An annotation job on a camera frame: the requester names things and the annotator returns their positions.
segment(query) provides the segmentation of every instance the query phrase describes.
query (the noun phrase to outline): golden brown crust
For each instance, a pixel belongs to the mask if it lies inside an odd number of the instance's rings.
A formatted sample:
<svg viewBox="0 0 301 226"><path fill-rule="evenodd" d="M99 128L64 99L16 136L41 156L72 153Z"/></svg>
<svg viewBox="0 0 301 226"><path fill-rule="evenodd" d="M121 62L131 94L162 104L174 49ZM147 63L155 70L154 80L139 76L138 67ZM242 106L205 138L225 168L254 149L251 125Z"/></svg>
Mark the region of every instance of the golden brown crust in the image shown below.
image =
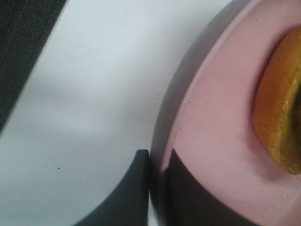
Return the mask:
<svg viewBox="0 0 301 226"><path fill-rule="evenodd" d="M281 41L265 69L254 101L253 124L270 156L292 174L301 173L294 109L301 84L301 26Z"/></svg>

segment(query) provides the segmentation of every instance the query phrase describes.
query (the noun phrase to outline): dark object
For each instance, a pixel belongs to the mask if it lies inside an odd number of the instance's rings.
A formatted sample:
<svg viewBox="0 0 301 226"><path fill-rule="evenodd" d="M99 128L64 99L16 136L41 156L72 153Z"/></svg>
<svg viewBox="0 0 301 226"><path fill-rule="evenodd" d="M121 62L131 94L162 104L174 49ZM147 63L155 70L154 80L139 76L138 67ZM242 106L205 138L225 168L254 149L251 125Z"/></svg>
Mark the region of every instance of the dark object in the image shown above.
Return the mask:
<svg viewBox="0 0 301 226"><path fill-rule="evenodd" d="M147 226L148 200L149 152L139 150L115 190L75 226Z"/></svg>
<svg viewBox="0 0 301 226"><path fill-rule="evenodd" d="M65 2L0 1L0 133Z"/></svg>
<svg viewBox="0 0 301 226"><path fill-rule="evenodd" d="M167 226L256 226L200 185L173 150L166 174Z"/></svg>

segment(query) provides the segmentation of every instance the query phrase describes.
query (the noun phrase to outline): white surface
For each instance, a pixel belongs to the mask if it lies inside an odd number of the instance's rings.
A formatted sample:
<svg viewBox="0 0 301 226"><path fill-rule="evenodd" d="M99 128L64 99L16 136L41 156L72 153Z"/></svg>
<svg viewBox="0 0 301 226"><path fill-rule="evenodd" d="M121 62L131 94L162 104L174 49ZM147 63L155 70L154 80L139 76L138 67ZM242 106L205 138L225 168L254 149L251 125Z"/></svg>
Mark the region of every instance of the white surface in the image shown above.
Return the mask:
<svg viewBox="0 0 301 226"><path fill-rule="evenodd" d="M69 0L0 139L0 225L71 225L102 202L229 2Z"/></svg>

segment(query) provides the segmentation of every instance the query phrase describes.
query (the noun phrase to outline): pink plate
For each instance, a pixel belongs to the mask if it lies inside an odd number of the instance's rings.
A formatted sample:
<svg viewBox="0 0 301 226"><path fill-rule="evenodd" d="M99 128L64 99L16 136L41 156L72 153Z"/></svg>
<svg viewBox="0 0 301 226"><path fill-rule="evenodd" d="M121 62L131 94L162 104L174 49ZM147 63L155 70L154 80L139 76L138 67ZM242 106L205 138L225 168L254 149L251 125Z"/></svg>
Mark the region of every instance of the pink plate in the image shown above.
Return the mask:
<svg viewBox="0 0 301 226"><path fill-rule="evenodd" d="M191 47L162 104L151 150L152 195L162 225L172 148L204 188L247 219L301 225L301 176L270 158L251 122L262 71L283 36L300 24L300 0L236 0Z"/></svg>

